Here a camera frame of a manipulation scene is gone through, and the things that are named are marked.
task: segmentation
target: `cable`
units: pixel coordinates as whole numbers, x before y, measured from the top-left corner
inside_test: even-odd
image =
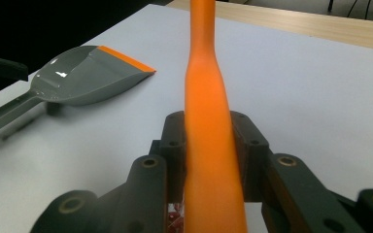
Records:
[[[354,4],[352,5],[352,7],[350,8],[350,11],[348,12],[347,17],[350,17],[350,13],[351,13],[351,11],[353,10],[354,6],[356,5],[356,1],[354,2]]]
[[[371,3],[371,0],[368,0],[368,5],[367,5],[367,10],[365,11],[365,19],[368,16],[368,9],[369,9],[369,4]]]

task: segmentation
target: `table surface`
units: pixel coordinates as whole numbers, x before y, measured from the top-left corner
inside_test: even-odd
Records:
[[[40,104],[0,130],[2,233],[28,232],[67,191],[101,196],[123,184],[160,138],[165,117],[184,109],[188,12],[149,5],[85,44],[157,72],[101,103],[51,116]],[[223,18],[216,45],[229,108],[249,116],[272,151],[303,159],[348,198],[373,187],[373,49]],[[29,86],[0,91],[0,106]],[[265,232],[259,205],[246,207],[249,232]]]
[[[189,0],[168,7],[188,10]],[[217,1],[217,17],[373,49],[373,21],[262,8]]]

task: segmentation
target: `plastic handle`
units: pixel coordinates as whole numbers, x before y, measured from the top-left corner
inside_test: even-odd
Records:
[[[0,128],[30,110],[42,100],[28,91],[0,108]]]
[[[232,122],[215,54],[215,0],[191,0],[185,231],[247,232]]]

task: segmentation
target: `table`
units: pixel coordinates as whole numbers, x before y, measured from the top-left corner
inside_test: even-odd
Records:
[[[168,7],[188,10],[189,0]],[[217,17],[373,48],[373,21],[217,2]]]
[[[0,232],[27,232],[67,191],[101,196],[125,182],[165,117],[184,108],[188,29],[188,12],[149,5],[85,45],[130,55],[154,76],[54,116],[38,105],[0,130]],[[249,116],[272,151],[300,157],[348,198],[373,187],[373,49],[223,18],[216,35],[230,109]],[[28,88],[2,90],[0,106]],[[264,232],[259,205],[246,210],[250,232]]]

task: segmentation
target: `gray spatula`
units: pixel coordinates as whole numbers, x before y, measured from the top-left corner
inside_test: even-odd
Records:
[[[133,87],[155,70],[106,47],[67,50],[34,76],[30,89],[0,108],[0,128],[40,102],[96,103]]]

